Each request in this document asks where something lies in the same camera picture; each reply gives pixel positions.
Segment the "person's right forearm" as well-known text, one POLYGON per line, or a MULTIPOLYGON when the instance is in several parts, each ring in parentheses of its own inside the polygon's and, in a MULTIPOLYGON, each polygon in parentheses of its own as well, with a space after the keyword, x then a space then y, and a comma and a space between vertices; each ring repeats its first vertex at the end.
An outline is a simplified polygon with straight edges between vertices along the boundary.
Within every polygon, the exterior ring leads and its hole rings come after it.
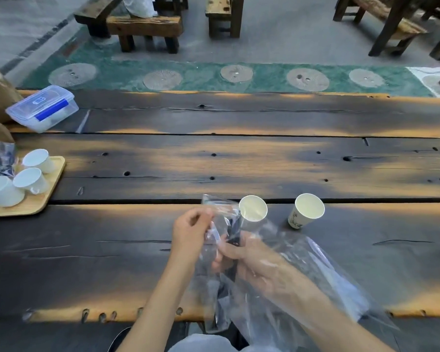
POLYGON ((281 264, 273 273, 275 304, 302 326, 321 352, 395 352, 336 308, 293 266, 281 264))

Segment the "long wooden bench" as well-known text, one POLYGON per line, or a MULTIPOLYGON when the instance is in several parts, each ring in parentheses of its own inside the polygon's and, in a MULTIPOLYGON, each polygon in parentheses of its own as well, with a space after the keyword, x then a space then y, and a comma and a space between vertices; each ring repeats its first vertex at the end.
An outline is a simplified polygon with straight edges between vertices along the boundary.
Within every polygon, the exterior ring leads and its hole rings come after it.
POLYGON ((393 0, 388 6, 381 0, 337 0, 333 21, 341 22, 344 17, 352 16, 353 23, 358 24, 369 13, 383 23, 369 57, 378 57, 384 51, 401 56, 416 37, 428 34, 424 27, 411 20, 422 1, 393 0))

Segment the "large white ceramic cup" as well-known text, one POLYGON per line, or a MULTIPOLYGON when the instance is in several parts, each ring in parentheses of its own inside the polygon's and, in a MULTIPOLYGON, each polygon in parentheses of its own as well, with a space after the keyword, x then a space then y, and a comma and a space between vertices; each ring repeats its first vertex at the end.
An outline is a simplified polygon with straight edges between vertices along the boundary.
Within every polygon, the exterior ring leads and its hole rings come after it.
POLYGON ((0 207, 14 207, 25 198, 25 192, 14 186, 12 180, 0 176, 0 207))

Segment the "plain white paper cup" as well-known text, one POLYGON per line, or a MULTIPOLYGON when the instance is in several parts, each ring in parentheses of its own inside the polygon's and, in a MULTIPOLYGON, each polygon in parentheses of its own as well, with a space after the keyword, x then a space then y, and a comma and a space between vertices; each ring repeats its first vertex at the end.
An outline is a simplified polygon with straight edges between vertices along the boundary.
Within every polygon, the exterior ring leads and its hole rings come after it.
POLYGON ((239 202, 241 215, 241 230, 255 231, 266 222, 268 206, 266 202, 255 195, 247 195, 239 202))

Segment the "printed white paper cup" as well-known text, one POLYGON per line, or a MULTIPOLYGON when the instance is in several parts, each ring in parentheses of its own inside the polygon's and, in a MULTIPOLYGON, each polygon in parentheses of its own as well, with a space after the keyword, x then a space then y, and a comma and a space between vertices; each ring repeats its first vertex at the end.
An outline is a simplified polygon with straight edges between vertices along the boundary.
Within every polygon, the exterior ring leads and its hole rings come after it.
POLYGON ((325 213, 325 205, 320 198, 310 193, 300 194, 294 202, 287 221, 295 230, 321 218, 325 213))

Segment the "light wooden tray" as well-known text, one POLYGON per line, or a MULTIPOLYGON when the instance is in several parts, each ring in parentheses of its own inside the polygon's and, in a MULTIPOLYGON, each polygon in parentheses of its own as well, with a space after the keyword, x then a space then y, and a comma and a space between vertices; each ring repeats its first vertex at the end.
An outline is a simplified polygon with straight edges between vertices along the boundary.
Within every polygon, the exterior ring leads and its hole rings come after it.
POLYGON ((50 159, 55 165, 55 170, 51 173, 43 174, 49 184, 47 192, 38 195, 27 192, 24 200, 16 206, 0 207, 0 218, 33 215, 44 210, 66 165, 66 160, 62 156, 51 156, 50 159))

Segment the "thick light wooden bench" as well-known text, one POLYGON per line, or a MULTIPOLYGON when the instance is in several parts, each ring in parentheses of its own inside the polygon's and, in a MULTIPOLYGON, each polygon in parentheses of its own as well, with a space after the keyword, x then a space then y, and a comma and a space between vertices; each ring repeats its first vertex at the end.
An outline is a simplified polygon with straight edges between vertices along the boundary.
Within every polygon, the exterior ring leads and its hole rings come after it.
POLYGON ((110 16, 106 18, 106 26, 111 35, 118 36, 124 53, 135 50, 134 36, 143 36, 164 38, 168 53, 176 54, 179 50, 178 38, 183 33, 181 16, 110 16))

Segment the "person's left forearm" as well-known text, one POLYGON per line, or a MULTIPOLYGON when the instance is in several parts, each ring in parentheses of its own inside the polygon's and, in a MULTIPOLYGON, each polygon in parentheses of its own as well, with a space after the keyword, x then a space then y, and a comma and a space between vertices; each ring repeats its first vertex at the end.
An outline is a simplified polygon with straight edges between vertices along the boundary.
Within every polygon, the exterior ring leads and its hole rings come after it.
POLYGON ((164 352, 199 253, 172 251, 145 307, 116 352, 164 352))

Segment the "row of round stepping stones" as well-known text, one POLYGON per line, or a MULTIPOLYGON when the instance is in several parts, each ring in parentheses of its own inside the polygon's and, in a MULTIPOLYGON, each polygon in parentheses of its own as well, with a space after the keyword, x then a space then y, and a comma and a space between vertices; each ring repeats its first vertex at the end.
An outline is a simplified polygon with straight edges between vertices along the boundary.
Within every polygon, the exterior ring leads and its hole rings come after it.
POLYGON ((197 90, 232 93, 386 93, 440 98, 440 67, 321 66, 310 64, 174 61, 85 63, 61 66, 34 87, 131 91, 197 90))

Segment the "large clear plastic bag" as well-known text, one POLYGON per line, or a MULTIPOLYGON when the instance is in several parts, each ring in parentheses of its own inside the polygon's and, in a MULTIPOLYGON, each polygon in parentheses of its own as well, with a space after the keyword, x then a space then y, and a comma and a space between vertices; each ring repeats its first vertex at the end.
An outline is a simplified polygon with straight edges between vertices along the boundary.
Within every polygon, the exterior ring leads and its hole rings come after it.
MULTIPOLYGON (((225 236, 228 243, 235 245, 240 242, 239 203, 204 194, 201 204, 215 212, 196 267, 198 286, 203 288, 206 331, 219 334, 233 325, 245 340, 246 347, 261 345, 273 346, 282 352, 321 352, 302 326, 275 304, 274 297, 264 296, 236 275, 236 261, 226 272, 213 271, 211 264, 221 238, 225 236)), ((267 246, 281 254, 327 295, 336 308, 364 329, 361 321, 365 318, 396 329, 382 307, 310 237, 285 232, 269 219, 258 230, 248 232, 259 236, 267 246)), ((233 346, 240 350, 244 348, 238 343, 233 346)))

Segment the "person's right hand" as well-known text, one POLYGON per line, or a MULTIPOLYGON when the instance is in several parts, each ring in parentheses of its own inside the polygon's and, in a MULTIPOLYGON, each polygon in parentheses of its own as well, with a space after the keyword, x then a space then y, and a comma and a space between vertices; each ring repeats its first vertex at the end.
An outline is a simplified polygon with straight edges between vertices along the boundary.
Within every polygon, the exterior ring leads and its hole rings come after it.
POLYGON ((284 257, 267 246, 259 236, 241 231, 241 236, 253 236, 252 258, 227 258, 217 249, 211 264, 214 272, 226 272, 236 261, 236 275, 247 281, 261 294, 275 297, 290 294, 296 287, 307 281, 307 277, 292 266, 284 257))

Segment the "small white ceramic cup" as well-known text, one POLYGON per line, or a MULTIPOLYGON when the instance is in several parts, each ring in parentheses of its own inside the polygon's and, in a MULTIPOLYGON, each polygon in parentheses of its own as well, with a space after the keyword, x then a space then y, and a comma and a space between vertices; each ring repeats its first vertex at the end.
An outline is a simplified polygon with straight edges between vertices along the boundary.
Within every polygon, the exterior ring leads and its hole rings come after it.
POLYGON ((20 171, 12 183, 16 188, 28 191, 32 195, 44 194, 50 189, 50 184, 41 169, 37 167, 29 167, 20 171))
POLYGON ((22 165, 26 168, 38 168, 44 174, 50 174, 56 170, 56 166, 46 149, 35 149, 30 151, 24 156, 22 165))

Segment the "person's left hand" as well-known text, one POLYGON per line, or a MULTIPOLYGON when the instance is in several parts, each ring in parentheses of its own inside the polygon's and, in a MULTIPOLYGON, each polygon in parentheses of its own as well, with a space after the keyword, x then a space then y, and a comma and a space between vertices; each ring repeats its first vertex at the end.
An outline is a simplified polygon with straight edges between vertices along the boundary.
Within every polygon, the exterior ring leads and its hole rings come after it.
POLYGON ((193 268, 197 262, 205 242, 207 231, 198 231, 189 224, 192 208, 179 216, 173 225, 169 266, 193 268))

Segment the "small crumpled clear plastic bag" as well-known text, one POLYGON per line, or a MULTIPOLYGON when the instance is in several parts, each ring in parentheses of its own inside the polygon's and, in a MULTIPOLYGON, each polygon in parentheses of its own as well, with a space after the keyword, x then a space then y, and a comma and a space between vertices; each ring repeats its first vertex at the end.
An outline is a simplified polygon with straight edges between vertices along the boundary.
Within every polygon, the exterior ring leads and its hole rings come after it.
POLYGON ((0 141, 0 176, 15 176, 16 150, 15 143, 0 141))

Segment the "person's white clothing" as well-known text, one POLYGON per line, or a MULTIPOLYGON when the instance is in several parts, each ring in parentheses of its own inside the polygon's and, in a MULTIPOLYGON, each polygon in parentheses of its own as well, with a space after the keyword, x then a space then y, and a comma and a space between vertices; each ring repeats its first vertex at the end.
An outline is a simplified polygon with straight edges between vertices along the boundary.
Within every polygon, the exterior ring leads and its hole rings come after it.
POLYGON ((227 338, 193 334, 174 344, 167 352, 282 352, 273 346, 249 345, 236 349, 227 338))

